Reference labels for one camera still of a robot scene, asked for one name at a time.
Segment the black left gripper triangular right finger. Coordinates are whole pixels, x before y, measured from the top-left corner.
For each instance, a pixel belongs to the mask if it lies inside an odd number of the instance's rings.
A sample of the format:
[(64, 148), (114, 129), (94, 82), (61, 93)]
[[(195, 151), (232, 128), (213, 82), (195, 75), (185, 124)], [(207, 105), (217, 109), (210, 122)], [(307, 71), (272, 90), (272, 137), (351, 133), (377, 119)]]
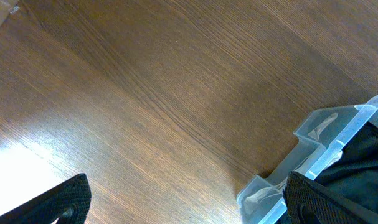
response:
[(283, 198), (292, 223), (378, 224), (377, 213), (298, 172), (289, 173)]

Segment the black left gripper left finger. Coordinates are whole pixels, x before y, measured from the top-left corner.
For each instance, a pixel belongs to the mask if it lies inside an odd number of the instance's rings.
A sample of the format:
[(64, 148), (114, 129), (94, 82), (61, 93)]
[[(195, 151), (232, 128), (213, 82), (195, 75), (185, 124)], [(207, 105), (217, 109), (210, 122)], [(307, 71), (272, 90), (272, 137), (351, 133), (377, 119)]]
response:
[(84, 224), (92, 193), (87, 176), (77, 174), (0, 216), (0, 224)]

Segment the black garment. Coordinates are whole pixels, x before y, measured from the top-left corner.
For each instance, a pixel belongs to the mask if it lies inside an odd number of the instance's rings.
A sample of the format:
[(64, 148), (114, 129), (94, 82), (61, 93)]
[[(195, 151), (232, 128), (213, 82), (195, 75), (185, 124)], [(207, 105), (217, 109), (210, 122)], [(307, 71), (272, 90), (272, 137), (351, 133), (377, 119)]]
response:
[(366, 123), (315, 182), (378, 214), (378, 127)]

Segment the clear plastic storage bin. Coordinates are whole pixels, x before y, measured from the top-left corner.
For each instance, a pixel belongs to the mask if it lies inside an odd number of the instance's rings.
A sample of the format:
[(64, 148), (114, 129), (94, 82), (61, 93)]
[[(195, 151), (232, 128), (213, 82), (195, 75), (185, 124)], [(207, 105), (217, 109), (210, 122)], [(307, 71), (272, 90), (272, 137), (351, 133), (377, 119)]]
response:
[(314, 180), (338, 161), (343, 148), (370, 122), (378, 127), (378, 95), (360, 105), (311, 112), (294, 131), (298, 144), (266, 178), (256, 175), (236, 197), (243, 223), (275, 223), (285, 212), (283, 189), (288, 174)]

